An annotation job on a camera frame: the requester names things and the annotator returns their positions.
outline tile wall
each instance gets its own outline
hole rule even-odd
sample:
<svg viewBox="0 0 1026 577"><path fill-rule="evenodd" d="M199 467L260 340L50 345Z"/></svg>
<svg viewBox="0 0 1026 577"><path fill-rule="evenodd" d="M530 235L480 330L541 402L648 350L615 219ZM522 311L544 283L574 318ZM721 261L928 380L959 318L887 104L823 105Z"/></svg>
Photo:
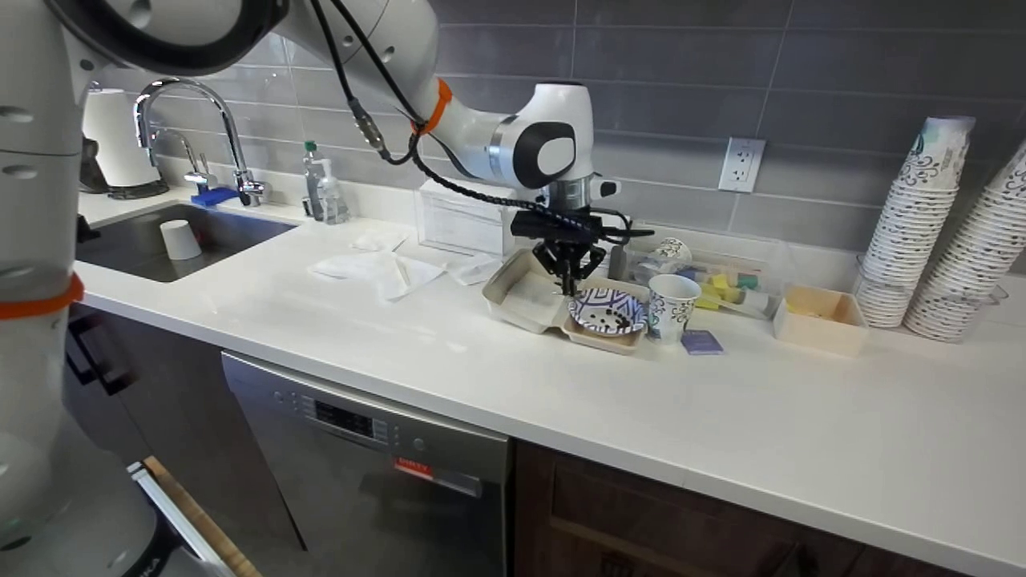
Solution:
<svg viewBox="0 0 1026 577"><path fill-rule="evenodd" d="M1026 138L1023 0L434 0L439 73L479 108L519 108L532 79L592 89L615 206L696 231L858 250L922 115L974 115L966 194ZM137 89L137 71L105 83ZM267 171L322 140L345 181L416 185L362 147L335 71L282 38L208 78ZM407 123L371 104L393 143ZM189 95L162 123L229 161L216 111ZM717 194L725 138L766 138L754 195Z"/></svg>

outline sink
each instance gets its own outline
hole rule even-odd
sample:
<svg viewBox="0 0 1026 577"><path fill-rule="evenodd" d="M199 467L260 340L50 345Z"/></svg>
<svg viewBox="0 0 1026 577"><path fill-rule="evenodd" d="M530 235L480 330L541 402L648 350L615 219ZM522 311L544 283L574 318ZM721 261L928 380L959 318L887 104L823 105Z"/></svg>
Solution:
<svg viewBox="0 0 1026 577"><path fill-rule="evenodd" d="M174 219L187 219L191 226L201 248L199 261L167 261L160 226ZM162 206L128 220L93 229L93 235L83 235L78 244L78 261L155 283L176 283L248 248L280 237L282 231L293 231L293 226L196 206Z"/></svg>

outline wall outlet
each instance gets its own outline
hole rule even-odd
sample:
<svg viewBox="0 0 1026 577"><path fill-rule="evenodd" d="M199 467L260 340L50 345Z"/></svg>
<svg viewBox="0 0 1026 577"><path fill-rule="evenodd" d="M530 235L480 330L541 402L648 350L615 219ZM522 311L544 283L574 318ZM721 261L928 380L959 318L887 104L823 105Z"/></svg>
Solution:
<svg viewBox="0 0 1026 577"><path fill-rule="evenodd" d="M727 138L725 171L717 173L717 188L756 194L766 140L761 138Z"/></svg>

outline bottle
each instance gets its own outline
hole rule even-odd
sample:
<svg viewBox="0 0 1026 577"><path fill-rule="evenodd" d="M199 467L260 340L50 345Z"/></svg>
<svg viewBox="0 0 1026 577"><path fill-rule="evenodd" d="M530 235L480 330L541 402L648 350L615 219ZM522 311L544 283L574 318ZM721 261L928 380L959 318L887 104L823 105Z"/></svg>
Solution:
<svg viewBox="0 0 1026 577"><path fill-rule="evenodd" d="M306 184L308 184L308 199L301 201L308 219L325 220L325 206L322 206L322 181L325 181L325 153L319 152L319 140L306 140Z"/></svg>
<svg viewBox="0 0 1026 577"><path fill-rule="evenodd" d="M319 161L325 166L325 181L319 184L319 201L322 201L322 220L325 226L339 226L339 220L351 220L351 206L345 206L345 195L342 195L342 185L335 181L329 173L329 161Z"/></svg>

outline stack of paper cups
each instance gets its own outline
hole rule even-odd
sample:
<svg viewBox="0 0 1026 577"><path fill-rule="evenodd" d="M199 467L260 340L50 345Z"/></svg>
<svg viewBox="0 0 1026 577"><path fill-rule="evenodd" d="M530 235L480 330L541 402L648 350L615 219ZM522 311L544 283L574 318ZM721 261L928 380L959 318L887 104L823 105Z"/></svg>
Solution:
<svg viewBox="0 0 1026 577"><path fill-rule="evenodd" d="M1006 296L1003 275L1026 248L1026 143L993 178L981 201L959 226L950 255L935 263L907 318L931 340L966 340L972 323Z"/></svg>
<svg viewBox="0 0 1026 577"><path fill-rule="evenodd" d="M972 118L928 118L892 185L853 287L873 328L902 328L907 315L939 229L959 195L972 124Z"/></svg>

